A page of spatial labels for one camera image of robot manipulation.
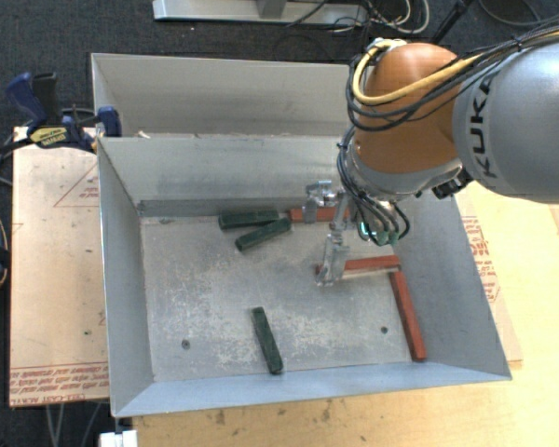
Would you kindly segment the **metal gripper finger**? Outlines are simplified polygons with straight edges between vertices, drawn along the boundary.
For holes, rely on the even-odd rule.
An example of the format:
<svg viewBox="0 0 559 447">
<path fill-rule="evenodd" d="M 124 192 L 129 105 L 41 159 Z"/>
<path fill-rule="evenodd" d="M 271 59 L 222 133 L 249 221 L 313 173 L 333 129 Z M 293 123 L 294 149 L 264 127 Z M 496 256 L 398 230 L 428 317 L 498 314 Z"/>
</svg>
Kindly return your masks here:
<svg viewBox="0 0 559 447">
<path fill-rule="evenodd" d="M 316 268 L 316 283 L 328 287 L 339 281 L 344 275 L 348 255 L 349 246 L 344 244 L 344 238 L 341 235 L 328 235 L 322 261 Z"/>
<path fill-rule="evenodd" d="M 313 224 L 321 210 L 332 209 L 336 205 L 336 193 L 331 180 L 320 180 L 306 186 L 307 199 L 303 206 L 303 221 Z"/>
</svg>

